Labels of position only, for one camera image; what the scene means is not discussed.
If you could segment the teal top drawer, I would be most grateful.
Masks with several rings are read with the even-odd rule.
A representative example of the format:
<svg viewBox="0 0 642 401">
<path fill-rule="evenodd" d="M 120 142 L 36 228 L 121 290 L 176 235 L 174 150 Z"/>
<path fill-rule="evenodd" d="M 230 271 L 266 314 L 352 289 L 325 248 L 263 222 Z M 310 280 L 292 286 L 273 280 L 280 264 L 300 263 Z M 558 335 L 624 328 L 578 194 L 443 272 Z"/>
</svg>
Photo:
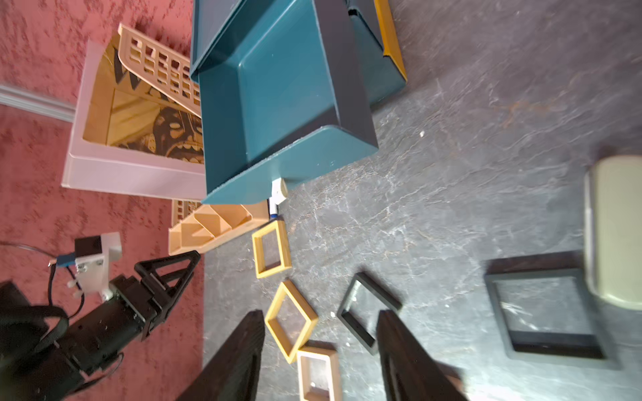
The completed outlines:
<svg viewBox="0 0 642 401">
<path fill-rule="evenodd" d="M 254 204 L 378 150 L 342 1 L 197 1 L 208 205 Z"/>
</svg>

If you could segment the yellow brooch box diamond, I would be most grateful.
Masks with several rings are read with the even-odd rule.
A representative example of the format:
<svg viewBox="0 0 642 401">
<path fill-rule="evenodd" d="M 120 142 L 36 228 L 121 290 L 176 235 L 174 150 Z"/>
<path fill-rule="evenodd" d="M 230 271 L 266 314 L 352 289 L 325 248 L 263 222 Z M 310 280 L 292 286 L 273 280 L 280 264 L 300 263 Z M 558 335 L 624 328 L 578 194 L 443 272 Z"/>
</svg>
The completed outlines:
<svg viewBox="0 0 642 401">
<path fill-rule="evenodd" d="M 318 314 L 294 283 L 281 282 L 265 324 L 288 364 L 296 361 L 299 349 L 307 344 L 318 322 Z"/>
</svg>

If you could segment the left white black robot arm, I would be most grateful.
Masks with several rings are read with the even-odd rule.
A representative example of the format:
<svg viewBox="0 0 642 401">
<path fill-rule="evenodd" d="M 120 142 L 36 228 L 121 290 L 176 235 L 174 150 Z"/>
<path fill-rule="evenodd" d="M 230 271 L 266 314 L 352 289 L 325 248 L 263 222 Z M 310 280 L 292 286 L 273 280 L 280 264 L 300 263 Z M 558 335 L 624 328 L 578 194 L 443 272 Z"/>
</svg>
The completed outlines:
<svg viewBox="0 0 642 401">
<path fill-rule="evenodd" d="M 138 262 L 135 276 L 110 282 L 114 296 L 75 323 L 65 310 L 18 301 L 3 284 L 1 398 L 62 400 L 120 367 L 123 350 L 162 325 L 193 278 L 197 251 Z"/>
</svg>

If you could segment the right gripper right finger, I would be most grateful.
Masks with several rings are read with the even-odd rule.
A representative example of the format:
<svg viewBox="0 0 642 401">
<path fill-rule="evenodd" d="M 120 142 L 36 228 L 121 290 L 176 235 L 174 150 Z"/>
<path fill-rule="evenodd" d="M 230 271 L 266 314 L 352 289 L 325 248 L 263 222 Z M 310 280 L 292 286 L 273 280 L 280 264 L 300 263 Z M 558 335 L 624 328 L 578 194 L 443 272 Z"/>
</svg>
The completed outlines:
<svg viewBox="0 0 642 401">
<path fill-rule="evenodd" d="M 379 313 L 376 342 L 388 400 L 464 400 L 395 312 Z"/>
</svg>

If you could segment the yellow brooch box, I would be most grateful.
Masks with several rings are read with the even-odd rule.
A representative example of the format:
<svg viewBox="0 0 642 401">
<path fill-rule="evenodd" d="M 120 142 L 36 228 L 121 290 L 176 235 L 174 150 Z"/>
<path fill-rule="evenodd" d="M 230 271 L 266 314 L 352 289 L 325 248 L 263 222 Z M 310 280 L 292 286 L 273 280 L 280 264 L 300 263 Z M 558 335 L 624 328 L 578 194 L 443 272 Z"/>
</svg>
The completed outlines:
<svg viewBox="0 0 642 401">
<path fill-rule="evenodd" d="M 274 220 L 252 234 L 255 272 L 267 278 L 293 267 L 289 239 L 283 220 Z"/>
</svg>

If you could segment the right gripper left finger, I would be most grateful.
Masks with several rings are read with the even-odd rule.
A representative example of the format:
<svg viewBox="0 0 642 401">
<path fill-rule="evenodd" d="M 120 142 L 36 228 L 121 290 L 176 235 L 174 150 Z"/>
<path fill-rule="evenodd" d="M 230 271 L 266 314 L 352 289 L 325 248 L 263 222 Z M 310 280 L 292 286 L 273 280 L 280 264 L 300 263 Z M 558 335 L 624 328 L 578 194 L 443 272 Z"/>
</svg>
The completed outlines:
<svg viewBox="0 0 642 401">
<path fill-rule="evenodd" d="M 256 399 L 264 338 L 262 311 L 249 312 L 178 399 Z"/>
</svg>

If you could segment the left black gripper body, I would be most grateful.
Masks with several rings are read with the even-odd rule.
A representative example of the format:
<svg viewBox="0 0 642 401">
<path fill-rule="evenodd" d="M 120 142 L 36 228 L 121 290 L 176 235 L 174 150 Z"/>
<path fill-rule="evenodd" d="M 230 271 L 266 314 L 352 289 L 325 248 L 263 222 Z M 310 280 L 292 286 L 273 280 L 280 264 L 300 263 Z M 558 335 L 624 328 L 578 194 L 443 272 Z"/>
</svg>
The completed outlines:
<svg viewBox="0 0 642 401">
<path fill-rule="evenodd" d="M 140 327 L 141 341 L 145 341 L 164 322 L 166 288 L 154 275 L 142 279 L 119 275 L 110 282 L 110 290 L 133 311 Z"/>
</svg>

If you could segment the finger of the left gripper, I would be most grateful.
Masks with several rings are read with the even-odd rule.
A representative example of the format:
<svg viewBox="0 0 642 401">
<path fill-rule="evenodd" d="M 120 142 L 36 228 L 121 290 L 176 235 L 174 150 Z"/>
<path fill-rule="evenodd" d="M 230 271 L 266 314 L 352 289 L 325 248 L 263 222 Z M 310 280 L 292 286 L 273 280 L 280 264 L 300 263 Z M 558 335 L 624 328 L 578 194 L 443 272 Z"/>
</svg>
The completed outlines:
<svg viewBox="0 0 642 401">
<path fill-rule="evenodd" d="M 151 295 L 155 321 L 165 321 L 193 278 L 201 254 L 197 251 L 138 262 L 135 272 Z"/>
</svg>

